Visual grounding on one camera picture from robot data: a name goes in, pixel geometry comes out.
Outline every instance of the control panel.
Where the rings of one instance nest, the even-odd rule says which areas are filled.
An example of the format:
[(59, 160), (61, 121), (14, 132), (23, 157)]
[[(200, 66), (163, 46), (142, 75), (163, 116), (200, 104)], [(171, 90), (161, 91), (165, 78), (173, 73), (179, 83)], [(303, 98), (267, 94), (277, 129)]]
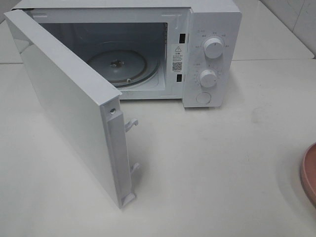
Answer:
[(217, 107), (225, 94), (241, 13), (193, 14), (183, 104)]

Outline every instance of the power knob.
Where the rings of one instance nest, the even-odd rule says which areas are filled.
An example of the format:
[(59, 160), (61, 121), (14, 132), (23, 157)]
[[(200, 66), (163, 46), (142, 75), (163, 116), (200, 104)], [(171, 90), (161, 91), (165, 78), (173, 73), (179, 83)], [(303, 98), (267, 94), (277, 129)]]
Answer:
[(217, 83), (217, 79), (218, 78), (214, 70), (205, 70), (199, 75), (199, 82), (201, 86), (205, 88), (215, 86), (215, 84)]
[(204, 43), (204, 53), (208, 58), (218, 58), (222, 55), (224, 42), (221, 38), (212, 37)]

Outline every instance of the white countertop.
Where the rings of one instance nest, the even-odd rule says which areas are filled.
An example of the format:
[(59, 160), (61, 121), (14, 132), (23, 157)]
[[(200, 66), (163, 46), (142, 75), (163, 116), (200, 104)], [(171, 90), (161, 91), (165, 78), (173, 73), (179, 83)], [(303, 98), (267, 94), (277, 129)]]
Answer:
[[(311, 59), (314, 55), (258, 0), (235, 0), (242, 12), (233, 60)], [(6, 22), (0, 24), (0, 63), (21, 63)]]
[(314, 237), (299, 179), (316, 141), (315, 60), (236, 61), (225, 102), (122, 102), (137, 199), (118, 210), (46, 119), (23, 65), (0, 65), (3, 236)]

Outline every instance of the round button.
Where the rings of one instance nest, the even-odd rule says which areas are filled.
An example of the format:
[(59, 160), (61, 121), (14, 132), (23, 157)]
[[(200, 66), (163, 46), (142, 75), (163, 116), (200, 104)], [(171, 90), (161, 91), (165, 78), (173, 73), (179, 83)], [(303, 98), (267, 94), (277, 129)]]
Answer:
[(223, 53), (224, 42), (217, 37), (209, 38), (204, 43), (204, 53), (208, 58), (218, 58)]
[(199, 81), (201, 86), (210, 88), (217, 83), (217, 75), (214, 70), (205, 70), (200, 73)]
[(202, 92), (197, 95), (197, 102), (203, 105), (208, 104), (211, 101), (211, 95), (207, 92)]

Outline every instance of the qr code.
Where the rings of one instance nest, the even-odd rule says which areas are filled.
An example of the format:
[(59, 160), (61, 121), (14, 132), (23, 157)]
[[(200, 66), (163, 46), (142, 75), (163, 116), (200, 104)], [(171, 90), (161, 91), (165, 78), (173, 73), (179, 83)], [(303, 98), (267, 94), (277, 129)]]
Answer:
[(182, 62), (172, 63), (173, 71), (181, 71), (182, 70)]

